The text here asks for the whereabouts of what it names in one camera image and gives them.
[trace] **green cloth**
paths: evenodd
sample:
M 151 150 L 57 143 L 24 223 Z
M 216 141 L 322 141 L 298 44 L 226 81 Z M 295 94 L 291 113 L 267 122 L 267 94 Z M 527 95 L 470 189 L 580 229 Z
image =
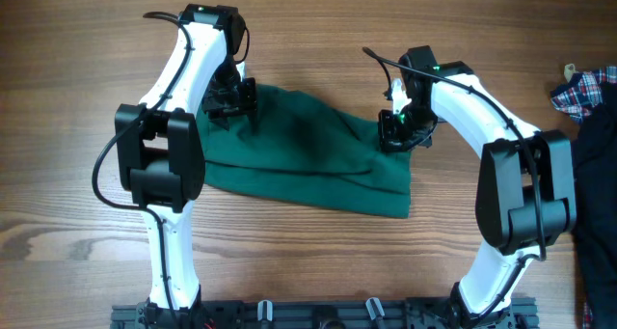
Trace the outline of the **green cloth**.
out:
M 257 86 L 257 124 L 197 115 L 205 183 L 240 194 L 407 218 L 410 154 L 381 153 L 376 122 L 302 92 Z

